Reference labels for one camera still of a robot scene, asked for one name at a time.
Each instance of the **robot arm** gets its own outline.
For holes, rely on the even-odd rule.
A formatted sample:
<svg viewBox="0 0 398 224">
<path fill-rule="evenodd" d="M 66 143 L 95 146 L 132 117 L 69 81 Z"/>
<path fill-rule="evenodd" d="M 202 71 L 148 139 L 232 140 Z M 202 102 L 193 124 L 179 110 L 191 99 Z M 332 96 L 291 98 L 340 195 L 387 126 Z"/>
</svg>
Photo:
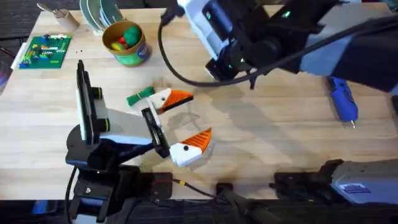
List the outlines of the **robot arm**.
<svg viewBox="0 0 398 224">
<path fill-rule="evenodd" d="M 392 44 L 397 40 L 398 25 L 396 16 L 391 17 L 386 7 L 340 4 L 337 0 L 292 0 L 269 16 L 255 0 L 177 2 L 211 55 L 206 69 L 219 81 L 219 86 L 227 85 L 239 72 L 260 70 L 341 31 L 385 17 L 384 23 L 341 36 L 278 67 L 293 73 L 333 76 L 398 93 L 394 66 L 398 47 Z"/>
</svg>

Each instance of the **green ball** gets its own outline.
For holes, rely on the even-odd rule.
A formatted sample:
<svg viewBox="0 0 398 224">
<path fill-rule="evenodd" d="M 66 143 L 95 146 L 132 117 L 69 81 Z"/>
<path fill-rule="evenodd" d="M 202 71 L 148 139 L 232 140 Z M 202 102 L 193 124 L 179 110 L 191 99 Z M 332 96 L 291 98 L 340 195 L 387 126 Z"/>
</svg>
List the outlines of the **green ball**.
<svg viewBox="0 0 398 224">
<path fill-rule="evenodd" d="M 139 39 L 141 38 L 140 34 L 134 34 L 134 33 L 124 33 L 124 39 L 126 40 L 126 44 L 129 47 L 135 46 L 138 42 Z"/>
<path fill-rule="evenodd" d="M 133 34 L 141 35 L 141 30 L 138 27 L 136 27 L 136 26 L 130 27 L 128 32 L 133 33 Z"/>
</svg>

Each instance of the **green object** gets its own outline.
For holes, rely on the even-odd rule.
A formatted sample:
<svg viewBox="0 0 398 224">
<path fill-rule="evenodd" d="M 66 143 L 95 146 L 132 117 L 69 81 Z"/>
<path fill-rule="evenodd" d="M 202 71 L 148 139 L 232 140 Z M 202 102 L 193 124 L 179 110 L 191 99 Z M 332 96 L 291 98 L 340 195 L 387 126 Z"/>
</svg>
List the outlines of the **green object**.
<svg viewBox="0 0 398 224">
<path fill-rule="evenodd" d="M 290 16 L 290 11 L 286 11 L 285 13 L 283 13 L 282 17 L 283 18 L 288 18 Z"/>
<path fill-rule="evenodd" d="M 127 97 L 127 103 L 129 104 L 129 106 L 132 106 L 134 104 L 136 104 L 138 101 L 140 101 L 141 99 L 148 97 L 148 96 L 152 96 L 153 94 L 155 94 L 155 90 L 154 87 L 150 86 L 145 88 L 145 90 L 142 90 L 141 92 L 129 96 Z"/>
<path fill-rule="evenodd" d="M 123 37 L 126 40 L 126 44 L 129 47 L 133 47 L 138 44 L 141 35 L 141 30 L 138 27 L 133 26 L 124 32 Z"/>
<path fill-rule="evenodd" d="M 72 37 L 66 35 L 54 35 L 50 36 L 47 41 L 44 42 L 42 36 L 33 37 L 29 48 L 22 58 L 22 63 L 19 65 L 19 68 L 61 68 L 71 39 Z M 41 49 L 42 45 L 47 47 L 58 47 L 60 50 L 54 50 L 53 54 L 44 54 L 44 52 L 48 52 L 49 50 Z"/>
</svg>

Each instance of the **cup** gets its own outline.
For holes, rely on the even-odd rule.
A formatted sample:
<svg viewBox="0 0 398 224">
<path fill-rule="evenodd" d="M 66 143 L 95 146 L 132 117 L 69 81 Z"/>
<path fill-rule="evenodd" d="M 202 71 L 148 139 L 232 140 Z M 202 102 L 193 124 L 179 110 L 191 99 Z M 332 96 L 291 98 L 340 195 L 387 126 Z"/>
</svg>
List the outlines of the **cup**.
<svg viewBox="0 0 398 224">
<path fill-rule="evenodd" d="M 139 42 L 135 46 L 126 50 L 113 50 L 111 48 L 112 42 L 120 39 L 120 37 L 123 36 L 124 31 L 128 30 L 132 26 L 138 27 L 141 31 Z M 110 25 L 104 31 L 102 41 L 106 49 L 113 54 L 115 59 L 122 65 L 128 67 L 138 66 L 144 63 L 150 56 L 150 48 L 146 43 L 144 32 L 135 22 L 123 20 Z"/>
</svg>

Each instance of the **blue object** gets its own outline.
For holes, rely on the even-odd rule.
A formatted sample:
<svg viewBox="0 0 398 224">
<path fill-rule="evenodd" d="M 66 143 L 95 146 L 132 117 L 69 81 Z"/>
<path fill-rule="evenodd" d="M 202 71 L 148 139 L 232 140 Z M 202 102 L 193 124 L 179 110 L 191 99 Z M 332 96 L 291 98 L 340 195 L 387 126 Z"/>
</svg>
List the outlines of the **blue object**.
<svg viewBox="0 0 398 224">
<path fill-rule="evenodd" d="M 358 107 L 345 80 L 328 78 L 330 96 L 342 122 L 351 122 L 355 128 L 358 119 Z"/>
<path fill-rule="evenodd" d="M 45 209 L 47 208 L 47 200 L 37 200 L 35 205 L 33 206 L 32 214 L 44 214 Z"/>
</svg>

